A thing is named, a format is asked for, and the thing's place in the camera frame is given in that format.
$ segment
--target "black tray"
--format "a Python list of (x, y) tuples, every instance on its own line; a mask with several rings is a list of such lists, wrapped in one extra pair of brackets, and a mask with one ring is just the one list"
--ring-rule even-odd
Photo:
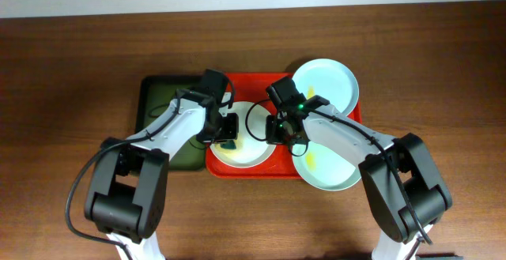
[[(176, 89), (185, 89), (198, 84), (200, 76), (172, 76), (157, 75), (148, 76), (142, 80), (141, 94), (139, 96), (139, 105), (137, 109), (137, 121), (135, 123), (135, 132), (146, 128), (155, 119), (150, 118), (148, 113), (158, 105), (169, 103), (174, 96)], [(161, 108), (154, 112), (163, 113), (165, 109)], [(190, 139), (194, 145), (201, 146), (195, 137)], [(169, 170), (172, 171), (197, 171), (206, 166), (206, 151), (199, 150), (190, 145), (187, 141), (176, 155), (171, 159)]]

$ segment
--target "red tray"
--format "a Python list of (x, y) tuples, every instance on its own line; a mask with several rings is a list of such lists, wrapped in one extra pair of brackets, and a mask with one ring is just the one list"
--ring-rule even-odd
[[(235, 101), (257, 102), (269, 98), (267, 86), (292, 73), (227, 73), (228, 78), (236, 88)], [(270, 102), (262, 104), (271, 114), (276, 113)], [(360, 102), (349, 116), (357, 122), (362, 122)], [(267, 160), (252, 168), (233, 168), (219, 161), (211, 149), (206, 152), (206, 167), (211, 174), (221, 178), (241, 179), (300, 179), (292, 162), (292, 155), (286, 146), (278, 145)]]

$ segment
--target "white plate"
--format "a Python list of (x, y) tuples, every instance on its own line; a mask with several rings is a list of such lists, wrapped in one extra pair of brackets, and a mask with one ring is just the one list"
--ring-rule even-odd
[(357, 106), (357, 79), (340, 62), (327, 58), (306, 62), (295, 72), (293, 81), (306, 99), (311, 98), (310, 92), (314, 92), (329, 100), (344, 115), (349, 115)]
[[(294, 145), (293, 154), (304, 152), (305, 145)], [(344, 190), (355, 185), (360, 171), (350, 162), (323, 145), (309, 142), (308, 151), (300, 157), (293, 157), (293, 165), (300, 177), (310, 185), (322, 190)]]
[[(247, 110), (253, 105), (252, 102), (235, 102), (229, 113), (237, 113), (239, 116), (239, 132), (237, 134), (236, 149), (223, 149), (220, 145), (211, 145), (214, 156), (224, 164), (234, 168), (250, 168), (261, 164), (276, 149), (276, 145), (268, 145), (264, 141), (257, 141), (246, 131), (245, 120)], [(270, 115), (262, 105), (256, 105), (248, 118), (251, 132), (257, 138), (265, 138), (266, 117)]]

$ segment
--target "tray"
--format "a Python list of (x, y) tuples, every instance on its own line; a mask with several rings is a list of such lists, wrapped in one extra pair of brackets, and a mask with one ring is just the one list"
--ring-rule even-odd
[[(185, 89), (198, 84), (201, 76), (148, 76), (142, 80), (141, 94), (137, 109), (137, 121), (135, 123), (135, 132), (146, 128), (154, 118), (150, 118), (148, 113), (158, 105), (169, 103), (174, 96), (176, 89)], [(190, 139), (194, 145), (200, 144), (193, 138)], [(206, 166), (206, 152), (192, 147), (187, 141), (183, 147), (171, 159), (169, 171), (197, 171)]]
[[(227, 73), (236, 88), (235, 101), (257, 102), (267, 99), (266, 88), (271, 83), (292, 73)], [(262, 104), (271, 114), (276, 109), (271, 102)], [(349, 114), (351, 119), (361, 122), (360, 101)], [(292, 162), (292, 155), (286, 146), (277, 146), (272, 155), (263, 163), (252, 168), (233, 168), (219, 161), (210, 149), (206, 153), (206, 167), (211, 174), (232, 179), (300, 179)]]

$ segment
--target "wooden table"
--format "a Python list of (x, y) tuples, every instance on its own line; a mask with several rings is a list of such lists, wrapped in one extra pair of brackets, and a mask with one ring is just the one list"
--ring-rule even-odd
[[(422, 253), (506, 258), (506, 2), (0, 20), (0, 258), (117, 259), (74, 236), (70, 184), (108, 137), (132, 134), (141, 79), (346, 64), (364, 124), (424, 138), (454, 199)], [(89, 175), (72, 207), (83, 217)], [(157, 234), (173, 258), (370, 253), (380, 229), (361, 183), (168, 177)]]

